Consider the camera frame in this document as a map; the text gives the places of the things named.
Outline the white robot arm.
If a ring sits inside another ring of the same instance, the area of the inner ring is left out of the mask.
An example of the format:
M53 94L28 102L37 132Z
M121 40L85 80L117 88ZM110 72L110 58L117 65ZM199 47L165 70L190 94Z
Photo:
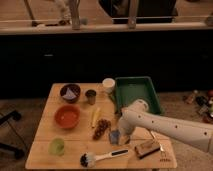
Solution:
M130 136L136 127L155 131L213 155L213 125L149 113L149 105L143 99L123 107L118 120L121 136Z

